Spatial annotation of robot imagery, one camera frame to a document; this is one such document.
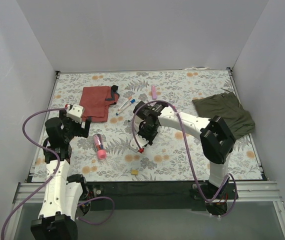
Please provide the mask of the pink clear pencil case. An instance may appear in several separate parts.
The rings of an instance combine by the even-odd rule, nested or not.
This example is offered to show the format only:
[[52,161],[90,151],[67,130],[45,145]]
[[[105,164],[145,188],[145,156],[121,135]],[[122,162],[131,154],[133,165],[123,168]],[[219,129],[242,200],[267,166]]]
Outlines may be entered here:
[[107,158],[107,151],[103,145],[102,136],[100,134],[95,134],[93,136],[94,147],[99,160],[104,160]]

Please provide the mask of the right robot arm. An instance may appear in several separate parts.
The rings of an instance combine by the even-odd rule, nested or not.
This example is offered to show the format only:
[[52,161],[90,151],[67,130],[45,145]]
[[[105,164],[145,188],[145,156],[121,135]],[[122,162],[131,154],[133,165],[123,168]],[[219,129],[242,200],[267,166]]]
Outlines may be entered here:
[[182,132],[183,138],[191,135],[201,142],[204,156],[209,160],[210,170],[206,190],[197,188],[205,202],[211,203],[227,193],[227,183],[231,174],[228,172],[230,154],[236,139],[220,116],[200,117],[179,112],[171,103],[153,100],[140,101],[133,110],[133,117],[140,118],[138,127],[132,127],[133,138],[129,149],[143,153],[147,145],[152,145],[159,127],[169,127]]

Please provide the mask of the light pink highlighter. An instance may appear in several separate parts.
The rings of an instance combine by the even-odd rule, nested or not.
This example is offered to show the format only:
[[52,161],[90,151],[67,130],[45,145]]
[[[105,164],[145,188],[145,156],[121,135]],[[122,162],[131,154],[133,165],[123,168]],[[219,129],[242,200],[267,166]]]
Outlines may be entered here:
[[157,89],[155,85],[151,86],[151,97],[153,100],[157,99]]

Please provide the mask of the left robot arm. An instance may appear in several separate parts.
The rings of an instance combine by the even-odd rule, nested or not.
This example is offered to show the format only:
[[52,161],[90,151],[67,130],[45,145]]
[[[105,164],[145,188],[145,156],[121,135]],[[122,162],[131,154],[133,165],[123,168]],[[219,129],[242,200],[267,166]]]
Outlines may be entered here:
[[44,198],[38,218],[30,230],[36,240],[76,240],[77,205],[89,195],[82,174],[68,175],[72,156],[71,140],[89,136],[91,119],[83,120],[84,108],[68,105],[58,117],[45,122],[47,138],[43,142],[46,163]]

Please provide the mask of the yellow small eraser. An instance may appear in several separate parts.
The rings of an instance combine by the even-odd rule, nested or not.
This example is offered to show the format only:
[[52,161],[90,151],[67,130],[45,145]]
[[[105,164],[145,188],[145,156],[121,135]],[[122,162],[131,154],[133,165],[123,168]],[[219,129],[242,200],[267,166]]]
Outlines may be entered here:
[[131,174],[132,174],[132,175],[138,175],[138,173],[139,173],[139,171],[136,170],[136,169],[133,169],[133,170],[131,171]]

